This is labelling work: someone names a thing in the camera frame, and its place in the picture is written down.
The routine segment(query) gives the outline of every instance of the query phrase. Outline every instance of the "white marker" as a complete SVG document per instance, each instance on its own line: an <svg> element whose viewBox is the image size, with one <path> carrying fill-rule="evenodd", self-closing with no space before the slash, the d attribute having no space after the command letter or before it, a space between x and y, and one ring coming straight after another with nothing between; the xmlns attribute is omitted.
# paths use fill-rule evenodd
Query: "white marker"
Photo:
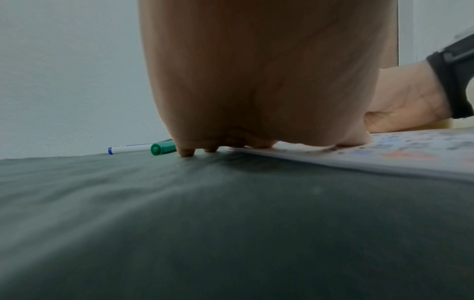
<svg viewBox="0 0 474 300"><path fill-rule="evenodd" d="M164 141L159 141L158 143L166 142L166 141L171 141L171 138L166 139ZM130 153L130 152L145 152L145 151L150 151L150 148L153 144L154 143L151 143L151 144L138 144L138 145L113 146L113 147L109 147L109 149L107 149L107 152L111 155L120 154L120 153Z"/></svg>

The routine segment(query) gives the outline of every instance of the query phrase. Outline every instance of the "wristwatch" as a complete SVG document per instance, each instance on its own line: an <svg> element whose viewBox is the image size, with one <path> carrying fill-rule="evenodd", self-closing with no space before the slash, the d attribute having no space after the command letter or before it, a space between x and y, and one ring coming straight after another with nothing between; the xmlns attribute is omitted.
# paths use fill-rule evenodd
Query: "wristwatch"
<svg viewBox="0 0 474 300"><path fill-rule="evenodd" d="M451 108L453 119L474 116L466 88L474 78L474 27L455 36L455 41L426 60L436 74Z"/></svg>

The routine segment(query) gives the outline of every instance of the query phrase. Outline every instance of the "watch face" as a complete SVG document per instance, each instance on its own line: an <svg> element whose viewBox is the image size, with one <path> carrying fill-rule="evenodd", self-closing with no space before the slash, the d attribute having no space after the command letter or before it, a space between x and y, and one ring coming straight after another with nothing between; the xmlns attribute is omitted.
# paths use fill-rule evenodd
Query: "watch face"
<svg viewBox="0 0 474 300"><path fill-rule="evenodd" d="M450 43L448 43L446 46L444 46L443 48L441 48L440 50L438 50L438 52L443 52L446 48L448 48L449 46L451 46L452 44L462 40L462 39L465 39L471 35L474 35L474 26L472 26L471 28L469 29L466 29L464 30L463 32L461 33L458 33L454 36L454 40L451 41Z"/></svg>

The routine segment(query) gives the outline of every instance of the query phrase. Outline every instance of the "book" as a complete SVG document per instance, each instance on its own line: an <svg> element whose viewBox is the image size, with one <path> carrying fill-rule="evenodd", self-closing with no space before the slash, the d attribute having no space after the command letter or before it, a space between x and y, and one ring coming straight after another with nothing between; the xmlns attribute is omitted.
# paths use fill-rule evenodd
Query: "book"
<svg viewBox="0 0 474 300"><path fill-rule="evenodd" d="M277 143L245 152L359 171L474 181L474 128L372 134L372 142L341 148Z"/></svg>

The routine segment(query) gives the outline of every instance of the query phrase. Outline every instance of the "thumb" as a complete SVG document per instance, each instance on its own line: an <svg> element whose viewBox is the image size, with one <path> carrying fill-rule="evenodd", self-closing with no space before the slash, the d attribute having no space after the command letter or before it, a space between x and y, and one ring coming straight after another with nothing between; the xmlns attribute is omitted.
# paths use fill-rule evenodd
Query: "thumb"
<svg viewBox="0 0 474 300"><path fill-rule="evenodd" d="M341 147L353 147L353 146L361 146L368 144L372 141L370 137L370 133L365 128L364 121L361 120L357 123L357 125L353 128L351 133L340 143L338 146Z"/></svg>

